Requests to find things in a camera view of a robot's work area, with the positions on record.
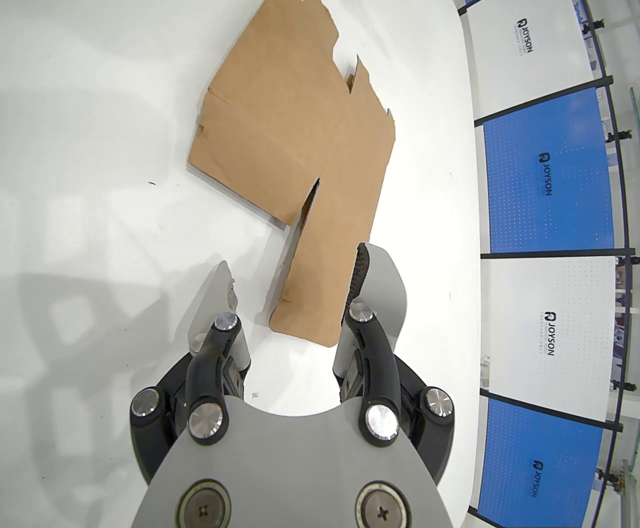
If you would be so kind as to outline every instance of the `cardboard flap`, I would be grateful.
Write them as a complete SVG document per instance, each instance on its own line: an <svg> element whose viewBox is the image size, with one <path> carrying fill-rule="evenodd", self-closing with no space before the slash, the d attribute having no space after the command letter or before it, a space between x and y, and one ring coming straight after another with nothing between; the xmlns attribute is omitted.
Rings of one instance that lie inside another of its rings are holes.
<svg viewBox="0 0 640 528"><path fill-rule="evenodd" d="M291 225L320 179L270 327L338 340L358 243L368 240L395 139L358 60L349 90L319 0L267 0L205 96L189 161Z"/></svg>

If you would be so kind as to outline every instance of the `white tabletop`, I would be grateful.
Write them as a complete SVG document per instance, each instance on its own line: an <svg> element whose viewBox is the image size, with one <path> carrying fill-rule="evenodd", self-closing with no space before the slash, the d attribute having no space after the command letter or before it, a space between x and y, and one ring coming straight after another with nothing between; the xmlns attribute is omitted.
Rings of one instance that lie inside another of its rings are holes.
<svg viewBox="0 0 640 528"><path fill-rule="evenodd" d="M265 299L288 230L186 164L204 91L260 0L0 7L0 524L129 525L145 493L131 397L186 352L192 301L226 259L253 364L247 400L338 404L333 350L273 333ZM439 485L454 526L476 449L476 158L451 0L326 0L396 120L371 241L408 294L396 353L448 391ZM223 226L235 226L234 232Z"/></svg>

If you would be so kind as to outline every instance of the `white panel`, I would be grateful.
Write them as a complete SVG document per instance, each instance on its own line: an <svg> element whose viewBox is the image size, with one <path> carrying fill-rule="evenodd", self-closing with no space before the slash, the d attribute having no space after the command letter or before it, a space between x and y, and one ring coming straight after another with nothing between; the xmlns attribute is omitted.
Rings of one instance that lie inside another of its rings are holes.
<svg viewBox="0 0 640 528"><path fill-rule="evenodd" d="M474 473L474 487L471 491L470 506L478 508L480 502L480 487L482 486L482 471L484 468L484 448L486 446L486 425L489 418L489 399L480 398L478 414L478 447L476 450L476 471Z"/></svg>
<svg viewBox="0 0 640 528"><path fill-rule="evenodd" d="M482 276L491 392L604 420L615 258L483 260Z"/></svg>
<svg viewBox="0 0 640 528"><path fill-rule="evenodd" d="M480 252L491 253L489 231L489 180L486 172L484 127L476 128L476 156L478 159L478 200L480 212Z"/></svg>
<svg viewBox="0 0 640 528"><path fill-rule="evenodd" d="M593 80L572 0L483 0L467 13L475 118Z"/></svg>

